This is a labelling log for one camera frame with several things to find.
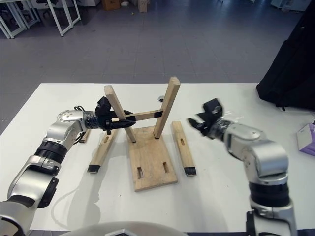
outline black rubber foot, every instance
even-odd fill
[[[184,167],[187,176],[195,176],[197,174],[195,167]]]
[[[88,172],[97,173],[99,169],[99,165],[89,165]]]

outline white table leg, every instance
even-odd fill
[[[61,27],[60,27],[58,18],[57,18],[56,14],[55,14],[54,7],[53,7],[53,5],[51,4],[51,1],[50,1],[50,0],[47,0],[47,3],[48,3],[48,6],[49,6],[49,8],[50,8],[50,10],[51,10],[51,14],[53,14],[53,17],[54,17],[54,20],[55,20],[55,22],[56,22],[56,25],[57,25],[57,28],[58,28],[58,30],[59,30],[59,33],[60,33],[61,37],[63,37],[63,31],[62,31],[62,29],[61,29]]]
[[[19,16],[19,13],[18,13],[17,10],[15,9],[13,3],[8,2],[6,5],[8,6],[8,8],[9,8],[9,10],[10,10],[10,12],[11,12],[13,18],[15,19],[16,23],[18,24],[18,26],[19,26],[20,28],[23,28],[23,30],[26,30],[26,26],[25,26],[25,24],[23,23],[23,20],[21,19],[21,17]]]
[[[14,38],[13,36],[11,36],[11,34],[9,34],[9,32],[11,33],[11,31],[9,30],[8,26],[5,24],[1,16],[0,16],[0,28],[7,39]]]
[[[33,8],[33,6],[30,4],[31,1],[25,1],[25,8],[26,10],[30,13],[30,16],[32,18],[31,21],[27,22],[27,24],[31,27],[32,25],[34,25],[37,22],[40,22],[40,19],[37,15],[37,12],[35,11],[35,9]]]
[[[30,9],[30,11],[34,14],[34,16],[37,19],[37,21],[40,22],[41,21],[40,17],[37,14],[36,10],[34,9],[34,6],[33,6],[32,2],[31,1],[25,1],[25,2],[27,4],[28,8]]]
[[[81,16],[80,16],[80,13],[79,13],[77,1],[76,1],[76,0],[73,0],[73,3],[74,3],[75,10],[76,10],[76,12],[77,12],[77,15],[78,15],[78,17],[73,21],[73,24],[75,24],[75,23],[77,23],[78,21],[81,20]]]
[[[16,4],[16,2],[13,2],[12,5],[13,5],[12,7],[15,8],[15,10],[16,10],[17,13],[19,14],[20,18],[22,19],[24,25],[29,29],[30,26],[29,26],[28,22],[26,21],[26,19],[25,19],[23,13],[21,12],[20,8],[19,8],[18,5]]]
[[[0,18],[0,21],[3,25],[3,27],[8,32],[8,34],[10,35],[10,37],[14,38],[14,36],[16,36],[17,34],[19,34],[22,31],[26,30],[27,28],[26,28],[25,24],[23,23],[22,19],[20,18],[19,13],[15,9],[15,6],[11,2],[6,3],[6,5],[9,8],[13,18],[15,19],[15,21],[19,27],[14,31],[10,31],[10,29],[7,27],[7,25],[5,24],[5,22],[2,18]]]
[[[61,0],[61,3],[63,4],[63,9],[64,9],[64,12],[65,12],[65,15],[67,16],[69,25],[71,26],[71,28],[73,28],[73,22],[72,22],[72,19],[71,19],[71,16],[70,16],[70,12],[69,12],[66,0]]]

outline purple box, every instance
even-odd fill
[[[299,150],[315,156],[315,125],[307,124],[296,135]]]

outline gray floor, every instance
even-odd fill
[[[82,22],[65,37],[53,23],[15,39],[0,34],[0,131],[40,83],[259,82],[302,15],[269,3],[151,0],[143,14],[81,8]]]

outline white table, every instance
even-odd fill
[[[41,84],[0,136],[0,201],[6,200],[11,180],[34,154],[57,114],[82,105],[94,110],[104,96],[104,84]],[[160,108],[158,97],[166,84],[113,84],[124,109],[132,112]],[[243,164],[231,157],[221,142],[190,128],[186,118],[218,97],[226,111],[247,125],[262,129],[289,156],[290,196],[297,227],[315,228],[315,158],[297,150],[295,133],[313,121],[310,112],[287,109],[260,100],[255,84],[182,84],[163,131],[178,183],[135,193],[127,153],[126,134],[120,130],[109,157],[98,174],[87,167],[102,131],[93,130],[86,144],[75,145],[58,174],[51,204],[36,212],[32,229],[73,230],[98,222],[151,221],[183,232],[244,232],[250,210],[248,181]],[[171,135],[170,123],[181,120],[196,164],[197,176],[186,177]],[[134,127],[154,125],[155,120]]]
[[[21,13],[19,7],[17,6],[16,2],[17,1],[21,1],[21,2],[25,2],[26,4],[24,5],[27,10],[30,12],[32,20],[30,22],[27,22],[25,17],[23,16],[23,14]],[[78,17],[73,21],[71,16],[70,16],[70,12],[66,3],[66,0],[61,0],[62,5],[63,5],[63,9],[65,12],[65,15],[67,17],[67,20],[69,22],[69,25],[65,28],[65,29],[61,29],[61,26],[59,24],[58,18],[56,16],[54,7],[51,3],[50,0],[47,0],[47,3],[49,5],[49,8],[51,10],[51,13],[54,17],[55,23],[57,25],[58,31],[61,35],[61,37],[64,36],[64,34],[69,31],[71,28],[74,27],[74,24],[77,23],[78,21],[81,20],[81,16],[79,13],[79,9],[78,9],[78,5],[76,0],[73,0],[74,3],[74,7],[75,10],[77,12]],[[32,2],[30,0],[0,0],[0,3],[6,3],[13,18],[15,19],[16,23],[18,24],[18,28],[14,31],[10,31],[10,29],[8,28],[8,26],[5,24],[4,20],[2,19],[2,17],[0,16],[0,28],[3,31],[3,33],[5,34],[5,36],[10,39],[10,38],[14,38],[14,36],[16,36],[17,34],[19,34],[20,32],[29,29],[30,26],[32,26],[33,24],[35,24],[36,22],[40,22],[40,18],[37,14],[37,12],[35,11]]]

